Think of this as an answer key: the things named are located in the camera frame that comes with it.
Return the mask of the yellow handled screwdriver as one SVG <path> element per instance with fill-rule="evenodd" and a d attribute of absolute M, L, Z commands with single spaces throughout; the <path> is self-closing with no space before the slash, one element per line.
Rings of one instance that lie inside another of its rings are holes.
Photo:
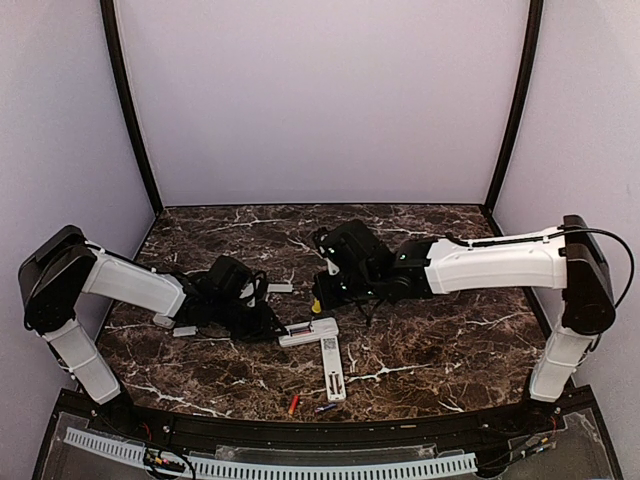
<path fill-rule="evenodd" d="M 311 311 L 314 315 L 318 315 L 322 312 L 322 306 L 318 299 L 315 299 L 311 307 Z"/>

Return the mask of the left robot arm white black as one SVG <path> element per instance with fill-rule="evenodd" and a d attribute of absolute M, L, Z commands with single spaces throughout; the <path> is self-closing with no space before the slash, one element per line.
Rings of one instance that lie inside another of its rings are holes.
<path fill-rule="evenodd" d="M 18 283 L 25 329 L 43 338 L 88 396 L 103 405 L 103 421 L 120 436 L 134 435 L 141 415 L 121 398 L 124 386 L 78 320 L 81 296 L 132 305 L 172 325 L 217 324 L 242 342 L 270 341 L 286 332 L 267 303 L 264 272 L 226 255 L 204 271 L 157 271 L 90 242 L 74 225 L 22 262 Z"/>

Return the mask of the grey battery cover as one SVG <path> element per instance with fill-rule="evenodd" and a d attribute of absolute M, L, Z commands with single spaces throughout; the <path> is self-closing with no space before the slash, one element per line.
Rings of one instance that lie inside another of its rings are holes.
<path fill-rule="evenodd" d="M 268 293 L 292 293 L 294 287 L 291 284 L 269 284 Z"/>

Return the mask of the white remote with barcode label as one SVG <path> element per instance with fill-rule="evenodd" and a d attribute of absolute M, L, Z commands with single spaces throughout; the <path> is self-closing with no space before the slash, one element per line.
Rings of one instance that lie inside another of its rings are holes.
<path fill-rule="evenodd" d="M 283 348 L 313 343 L 339 334 L 337 322 L 333 317 L 287 325 L 285 329 L 286 333 L 278 338 L 278 343 Z"/>

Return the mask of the red blue battery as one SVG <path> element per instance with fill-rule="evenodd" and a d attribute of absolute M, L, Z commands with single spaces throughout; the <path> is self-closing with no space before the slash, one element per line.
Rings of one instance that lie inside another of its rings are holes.
<path fill-rule="evenodd" d="M 292 397 L 289 408 L 288 408 L 289 415 L 293 415 L 295 413 L 297 406 L 299 404 L 299 400 L 300 400 L 300 397 L 298 395 L 294 395 Z"/>

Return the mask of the white button remote control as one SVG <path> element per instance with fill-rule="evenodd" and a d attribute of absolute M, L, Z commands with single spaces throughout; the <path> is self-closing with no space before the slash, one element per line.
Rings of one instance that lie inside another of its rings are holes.
<path fill-rule="evenodd" d="M 329 402 L 341 402 L 347 398 L 338 338 L 323 337 L 320 340 L 324 379 Z"/>

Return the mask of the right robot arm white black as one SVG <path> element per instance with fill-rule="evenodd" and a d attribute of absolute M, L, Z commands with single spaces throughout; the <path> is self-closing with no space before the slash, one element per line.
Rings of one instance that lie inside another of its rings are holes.
<path fill-rule="evenodd" d="M 452 234 L 388 247 L 360 220 L 320 228 L 313 243 L 326 266 L 313 277 L 317 308 L 335 310 L 459 292 L 539 288 L 558 291 L 563 309 L 529 377 L 528 397 L 510 413 L 521 434 L 549 416 L 583 358 L 617 317 L 627 292 L 614 292 L 610 267 L 597 237 L 625 247 L 618 235 L 589 227 L 579 215 L 521 235 L 463 239 Z"/>

